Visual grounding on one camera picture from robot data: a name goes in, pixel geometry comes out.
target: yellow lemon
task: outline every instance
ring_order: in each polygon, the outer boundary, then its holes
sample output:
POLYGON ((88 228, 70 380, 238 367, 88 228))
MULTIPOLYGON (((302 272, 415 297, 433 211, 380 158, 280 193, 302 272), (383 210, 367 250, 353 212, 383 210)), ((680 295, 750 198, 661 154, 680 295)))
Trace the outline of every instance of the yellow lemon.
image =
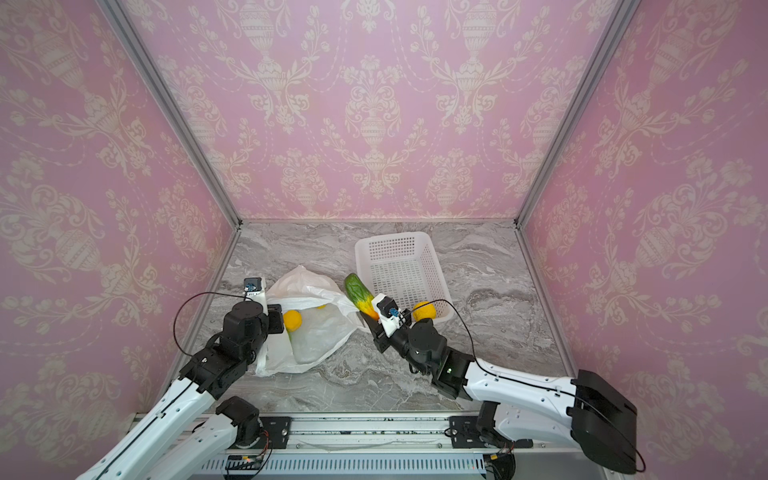
POLYGON ((296 332, 301 326, 301 313, 295 310, 288 310, 283 314, 283 324, 289 332, 296 332))
POLYGON ((437 310, 435 310, 435 304, 429 303, 429 305, 427 306, 422 306, 422 305, 426 305, 427 303, 429 302, 419 302, 413 306, 413 310, 411 311, 413 312, 412 318, 414 322, 418 322, 419 320, 425 319, 425 318, 431 318, 431 319, 437 318, 437 310))

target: marble surface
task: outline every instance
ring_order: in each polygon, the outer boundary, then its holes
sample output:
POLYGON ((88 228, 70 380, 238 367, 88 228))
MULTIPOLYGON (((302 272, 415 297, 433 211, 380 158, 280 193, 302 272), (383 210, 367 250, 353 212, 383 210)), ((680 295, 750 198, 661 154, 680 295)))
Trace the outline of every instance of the marble surface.
MULTIPOLYGON (((356 271, 355 242, 405 231, 429 234, 453 303, 472 332, 478 357, 540 375, 565 370, 515 232, 490 223, 251 223, 243 226, 219 291, 242 293, 243 278, 264 276, 271 285, 302 264, 342 287, 356 271)), ((197 334, 195 349, 220 331, 234 299, 216 297, 197 334)), ((470 352, 458 318, 437 325, 449 345, 470 352)), ((258 378, 251 372, 221 399, 241 396, 262 412, 355 412, 476 409, 437 393, 429 378, 413 375, 392 349, 384 355, 369 333, 354 332, 325 362, 308 372, 258 378)))

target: wall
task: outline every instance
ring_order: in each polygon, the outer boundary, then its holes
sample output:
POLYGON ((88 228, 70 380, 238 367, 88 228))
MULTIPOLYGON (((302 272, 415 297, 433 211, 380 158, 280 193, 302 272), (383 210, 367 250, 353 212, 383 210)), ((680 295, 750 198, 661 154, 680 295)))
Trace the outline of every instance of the wall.
POLYGON ((765 2, 645 1, 527 235, 641 478, 766 478, 765 2))
POLYGON ((244 218, 515 217, 614 0, 123 0, 244 218))
POLYGON ((231 229, 95 3, 0 3, 0 46, 0 462, 74 478, 154 403, 231 229))

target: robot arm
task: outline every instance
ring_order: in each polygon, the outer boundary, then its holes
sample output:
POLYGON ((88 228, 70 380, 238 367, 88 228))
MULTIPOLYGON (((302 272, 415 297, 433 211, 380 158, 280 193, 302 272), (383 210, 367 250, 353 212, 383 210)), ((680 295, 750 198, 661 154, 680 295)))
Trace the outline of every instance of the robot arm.
POLYGON ((243 376, 267 335, 283 331, 280 306, 266 304, 262 279, 246 279, 245 298, 247 301, 235 304, 224 317, 222 331, 182 367, 154 408, 78 480, 188 478, 233 443, 258 437, 259 411, 233 397, 217 408, 200 433, 191 435, 155 465, 184 428, 243 376))
POLYGON ((374 343, 390 346, 411 372, 432 376, 432 385, 451 399, 483 402, 480 438, 499 448, 518 439, 579 445, 593 462, 634 474, 637 409, 597 373, 545 377, 492 365, 448 346, 432 319, 411 321, 407 309, 383 294, 373 299, 379 321, 361 313, 374 343))

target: mesh basket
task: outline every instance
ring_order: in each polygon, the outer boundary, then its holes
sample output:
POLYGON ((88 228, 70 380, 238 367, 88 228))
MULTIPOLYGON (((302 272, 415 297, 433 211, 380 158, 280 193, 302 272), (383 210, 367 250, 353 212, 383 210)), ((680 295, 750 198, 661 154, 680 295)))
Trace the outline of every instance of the mesh basket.
MULTIPOLYGON (((438 299, 451 302, 432 239, 424 232, 392 233, 358 240, 355 260, 357 276, 373 295, 391 296, 399 308, 412 309, 418 302, 438 299)), ((453 317, 453 309, 445 302, 434 305, 435 323, 453 317)))

